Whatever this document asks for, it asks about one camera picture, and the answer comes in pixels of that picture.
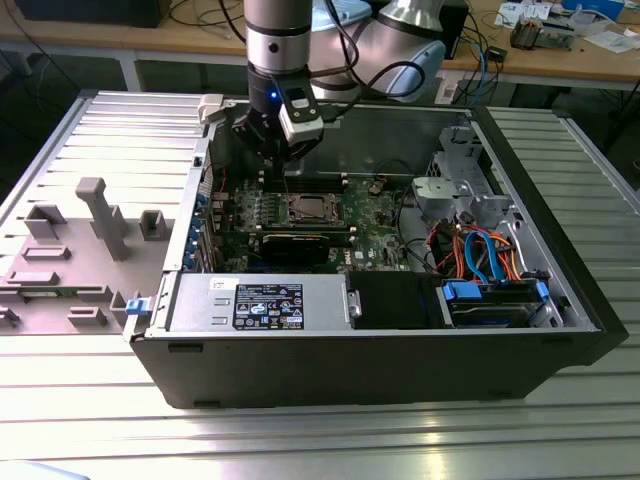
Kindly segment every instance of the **white paper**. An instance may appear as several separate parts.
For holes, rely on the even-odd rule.
[[[585,37],[585,40],[599,47],[606,48],[613,53],[623,53],[640,46],[636,38],[625,37],[624,35],[608,30]]]
[[[507,2],[500,5],[498,15],[496,16],[496,25],[501,25],[507,28],[515,28],[516,23],[520,15],[524,14],[526,17],[539,18],[540,20],[546,20],[549,18],[549,12],[551,11],[552,3],[542,2],[535,4],[523,4]]]
[[[537,17],[540,20],[546,20],[549,18],[549,12],[551,11],[552,3],[537,3],[535,5],[525,5],[524,15],[525,17]]]

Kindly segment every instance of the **motherboard chip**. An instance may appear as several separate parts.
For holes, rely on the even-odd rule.
[[[339,221],[336,196],[291,195],[289,219],[294,223],[335,224]]]

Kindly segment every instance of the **power supply label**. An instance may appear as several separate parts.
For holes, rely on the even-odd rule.
[[[238,285],[233,306],[236,330],[303,330],[302,285]]]

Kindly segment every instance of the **black cable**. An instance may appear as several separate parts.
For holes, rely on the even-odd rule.
[[[29,35],[27,33],[27,31],[24,28],[22,28],[22,25],[20,25],[18,23],[18,20],[16,20],[16,17],[14,17],[13,12],[9,9],[8,1],[7,0],[3,0],[3,2],[4,2],[5,9],[7,10],[7,13],[9,14],[9,17],[11,17],[11,20],[16,25],[16,27],[18,27],[20,29],[20,31],[23,33],[23,35],[25,37],[27,37],[27,40],[29,40],[34,47],[36,47],[38,50],[40,50],[40,53],[42,53],[45,57],[47,57],[49,59],[49,61],[56,68],[56,70],[58,70],[60,72],[60,74],[73,86],[73,88],[76,89],[76,91],[80,92],[81,89],[78,86],[78,84],[69,75],[67,75],[67,72],[65,72],[62,69],[62,67],[60,65],[58,65],[53,58],[51,58],[51,55],[49,55],[47,52],[45,52],[42,49],[42,47],[40,45],[38,45],[38,43],[31,37],[31,35]]]
[[[169,9],[169,18],[171,20],[173,20],[176,23],[179,23],[180,25],[185,25],[187,27],[215,27],[218,25],[224,25],[225,23],[228,23],[226,18],[224,20],[218,20],[216,22],[199,22],[199,23],[191,23],[191,22],[185,22],[184,20],[180,20],[179,18],[177,18],[175,16],[175,11],[178,7],[180,7],[181,5],[184,5],[185,3],[187,3],[189,0],[180,0],[178,3],[176,3],[175,5],[173,5],[170,9]],[[213,12],[222,12],[222,8],[220,9],[215,9],[212,8],[210,10],[207,10],[205,12],[202,12],[200,14],[200,16],[204,16],[207,15],[209,13],[213,13]],[[233,17],[231,20],[239,20],[242,17],[244,17],[244,15],[238,15],[237,17]]]
[[[471,22],[473,23],[473,28],[471,27],[467,27],[466,25],[463,26],[462,28],[464,30],[467,30],[471,33],[475,33],[478,37],[478,40],[476,42],[475,39],[470,38],[470,40],[476,42],[478,44],[478,46],[480,47],[480,50],[482,52],[486,52],[487,49],[489,48],[489,41],[487,40],[487,37],[485,37],[481,32],[480,32],[480,28],[478,27],[478,22],[476,21],[476,19],[474,18],[474,16],[471,13],[471,10],[469,10],[469,12],[467,12],[467,17],[471,20]],[[473,71],[473,74],[471,75],[471,78],[469,79],[467,85],[465,87],[458,87],[460,90],[460,94],[451,102],[452,104],[456,104],[458,103],[458,101],[460,101],[460,98],[462,98],[462,96],[464,95],[464,101],[465,103],[467,102],[467,100],[469,99],[469,96],[472,95],[473,93],[475,93],[475,91],[477,90],[477,88],[469,93],[469,86],[471,85],[471,82],[473,82],[473,80],[476,78],[476,75],[478,74],[478,72],[480,71],[480,69],[482,68],[482,62],[480,60],[480,58],[478,58],[474,52],[473,49],[471,49],[471,55],[473,55],[473,58],[475,58],[478,61],[478,66],[476,67],[476,69]]]
[[[480,95],[478,95],[478,98],[484,97],[486,95],[491,94],[491,97],[489,99],[489,101],[491,101],[491,98],[493,98],[493,94],[495,94],[496,90],[498,89],[498,83],[500,82],[500,73],[502,73],[502,69],[504,68],[503,64],[498,63],[496,61],[494,61],[494,63],[496,64],[496,73],[494,74],[493,77],[491,77],[489,80],[487,80],[485,82],[484,85],[482,85],[482,88],[485,89],[484,92],[482,92]],[[486,87],[489,86],[491,84],[491,82],[493,82],[493,86],[491,87],[491,89],[487,89]],[[468,94],[468,95],[473,95],[475,94],[479,89],[480,89],[481,85],[478,84],[474,89],[472,90],[468,90],[469,89],[469,85],[467,85],[466,87],[464,87],[462,90],[464,90],[464,94]],[[456,98],[452,104],[455,104],[460,97],[463,95],[463,93],[461,93],[458,98]]]
[[[329,14],[329,18],[331,18],[331,21],[333,22],[335,27],[338,29],[338,33],[340,34],[340,44],[342,46],[342,53],[344,54],[346,65],[342,67],[329,68],[326,70],[311,72],[311,78],[327,77],[329,75],[337,75],[337,74],[346,73],[346,72],[350,72],[354,76],[354,78],[358,78],[357,74],[355,74],[354,72],[354,67],[358,64],[358,61],[360,60],[360,50],[358,49],[358,45],[356,44],[355,40],[351,38],[351,35],[349,35],[349,33],[342,26],[342,23],[340,22],[340,15],[338,15],[338,11],[336,10],[336,6],[333,4],[333,1],[324,0],[324,5],[325,5],[325,8],[327,9],[327,13]],[[349,51],[347,50],[345,40],[347,41],[347,43],[349,43],[349,45],[353,49],[353,59],[351,59]]]
[[[366,88],[367,89],[371,89],[373,87],[373,85],[376,84],[376,82],[378,82],[378,80],[380,80],[386,73],[388,73],[389,71],[393,70],[394,68],[398,68],[398,67],[411,67],[411,68],[415,68],[416,71],[418,72],[418,74],[420,75],[420,81],[418,82],[418,84],[407,90],[406,92],[401,92],[401,93],[390,93],[390,94],[384,94],[384,93],[379,93],[379,92],[373,92],[373,93],[377,93],[381,98],[397,98],[397,97],[406,97],[409,95],[414,94],[415,92],[417,92],[418,90],[420,90],[422,88],[422,85],[424,85],[424,82],[427,80],[427,74],[424,73],[424,70],[422,69],[422,67],[420,65],[418,65],[415,62],[409,62],[406,60],[400,60],[398,62],[393,62],[390,65],[387,65],[386,67],[384,67],[382,70],[380,70],[378,73],[376,73],[373,78],[371,79],[371,81],[369,81],[369,83],[366,84]],[[360,93],[358,93],[358,95],[356,95],[356,97],[351,100],[346,106],[342,107],[340,109],[340,115],[344,115],[345,113],[347,113],[349,110],[351,110],[360,100],[362,100],[362,94],[363,94],[363,88],[360,87]]]
[[[633,117],[635,117],[638,111],[640,110],[640,100],[638,100],[634,109],[629,110],[630,108],[629,106],[633,101],[634,94],[638,91],[638,87],[640,87],[640,78],[636,82],[635,86],[633,87],[633,90],[631,90],[631,93],[629,94],[626,101],[624,102],[624,105],[620,109],[620,116],[618,117],[618,121],[614,122],[611,128],[609,129],[609,133],[605,138],[603,148],[602,148],[602,151],[605,154],[611,149],[611,147],[616,143],[616,141],[618,141],[618,138],[620,138],[620,135],[624,133],[624,131],[627,129],[627,127],[631,123],[631,120],[633,119]]]
[[[227,10],[227,7],[224,4],[224,0],[218,0],[218,3],[220,4],[220,9],[222,10],[222,15],[224,15],[224,18],[227,21],[227,23],[229,24],[229,27],[231,28],[231,30],[233,30],[233,33],[235,33],[236,37],[238,37],[238,40],[240,40],[242,43],[244,43],[246,45],[247,39],[244,38],[244,35],[242,35],[240,33],[240,30],[238,30],[238,28],[234,25],[233,19],[231,18],[231,16],[229,16],[229,12]]]
[[[335,5],[333,5],[333,3],[332,3],[332,0],[324,0],[324,4],[325,4],[325,6],[327,8],[327,13],[329,14],[329,17],[331,18],[331,21],[333,22],[333,24],[336,26],[336,28],[338,29],[338,31],[340,33],[340,43],[341,43],[341,46],[342,46],[342,52],[343,52],[344,57],[345,57],[345,62],[347,64],[346,67],[348,68],[348,71],[351,74],[351,76],[360,85],[360,93],[349,104],[347,104],[346,107],[341,109],[341,112],[342,112],[341,115],[344,115],[346,112],[351,110],[356,103],[358,103],[360,100],[362,100],[362,96],[363,96],[363,93],[364,93],[363,90],[365,90],[365,89],[366,90],[371,90],[373,85],[375,85],[380,80],[380,78],[382,78],[386,73],[388,73],[389,71],[393,70],[394,68],[403,67],[403,66],[414,68],[418,72],[418,74],[420,75],[420,81],[418,82],[418,84],[414,88],[409,89],[406,92],[384,94],[384,93],[381,93],[381,92],[375,92],[374,91],[372,93],[378,94],[381,98],[387,98],[387,99],[389,99],[389,98],[401,98],[401,97],[406,97],[406,96],[412,95],[413,93],[415,93],[418,90],[420,90],[420,88],[422,88],[422,86],[424,85],[424,83],[426,82],[426,79],[427,79],[427,76],[426,76],[424,70],[417,63],[406,61],[406,60],[394,62],[394,63],[392,63],[390,65],[387,65],[382,70],[380,70],[376,75],[374,75],[373,78],[368,83],[365,83],[358,76],[358,74],[356,73],[355,69],[353,68],[358,63],[358,61],[360,59],[360,50],[358,49],[357,43],[353,40],[351,35],[349,35],[349,33],[342,26],[342,23],[340,22],[340,17],[339,17],[338,12],[337,12],[337,10],[335,8]],[[345,44],[345,40],[347,41],[347,43],[349,43],[349,45],[353,49],[353,52],[354,52],[354,58],[353,59],[351,59],[349,51],[347,50],[347,46]]]
[[[51,105],[52,107],[57,108],[57,109],[58,109],[60,112],[62,112],[62,113],[66,112],[66,110],[67,110],[66,108],[64,108],[64,107],[63,107],[63,106],[61,106],[61,105],[58,105],[57,103],[55,103],[55,102],[53,102],[53,101],[49,100],[48,98],[43,97],[42,95],[37,95],[37,94],[36,94],[36,95],[34,95],[34,94],[33,94],[33,92],[32,92],[31,90],[29,90],[29,86],[28,86],[28,84],[27,84],[27,80],[29,79],[29,77],[27,77],[27,76],[25,76],[25,75],[22,75],[22,74],[21,74],[21,73],[20,73],[20,72],[19,72],[19,71],[18,71],[18,70],[17,70],[17,69],[12,65],[12,64],[11,64],[11,61],[9,60],[9,58],[7,57],[7,55],[5,54],[5,52],[4,52],[4,51],[2,51],[2,50],[0,50],[0,57],[2,57],[2,59],[3,59],[4,63],[6,63],[6,64],[7,64],[8,70],[9,70],[10,72],[12,72],[12,74],[13,74],[13,75],[15,75],[16,77],[18,77],[18,78],[20,79],[20,82],[21,82],[22,88],[24,89],[25,93],[27,94],[27,96],[28,96],[31,100],[33,100],[34,102],[36,102],[36,104],[37,104],[37,106],[38,106],[38,109],[39,109],[43,114],[47,114],[47,112],[45,112],[45,111],[42,109],[42,107],[41,107],[41,105],[40,105],[40,103],[39,103],[39,102],[45,102],[45,103],[47,103],[47,104]]]
[[[429,265],[427,262],[425,262],[425,260],[422,257],[420,257],[420,255],[418,255],[416,252],[414,252],[413,250],[411,250],[409,248],[409,244],[410,243],[416,242],[418,240],[425,241],[425,239],[424,238],[423,239],[414,238],[412,240],[409,240],[408,242],[405,242],[404,238],[402,237],[402,232],[400,231],[400,217],[402,215],[402,208],[404,207],[404,201],[406,200],[407,195],[409,194],[409,190],[411,190],[411,183],[409,183],[407,188],[405,188],[404,193],[402,194],[402,198],[400,200],[400,207],[398,208],[398,213],[396,214],[396,222],[395,223],[396,223],[396,230],[398,232],[398,239],[400,240],[400,244],[401,244],[402,247],[404,247],[406,252],[409,255],[411,255],[412,257],[414,257],[416,260],[418,260],[425,270],[433,271],[433,268],[431,267],[431,265]]]
[[[380,163],[378,163],[378,165],[376,165],[376,168],[374,169],[374,175],[378,175],[380,173],[380,169],[388,163],[397,163],[398,165],[402,165],[411,175],[413,175],[414,177],[418,176],[407,162],[399,158],[387,158],[386,160],[382,160]]]

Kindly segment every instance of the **blue drive bracket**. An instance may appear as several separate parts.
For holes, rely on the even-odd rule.
[[[446,301],[458,300],[480,300],[482,292],[477,283],[473,282],[449,282],[442,287]]]
[[[540,295],[540,298],[542,299],[543,302],[546,302],[547,300],[549,300],[549,297],[551,296],[551,294],[549,293],[549,289],[543,282],[536,283],[536,290],[538,291],[538,294]]]
[[[127,300],[127,305],[124,310],[127,312],[127,315],[151,315],[153,312],[153,297]]]

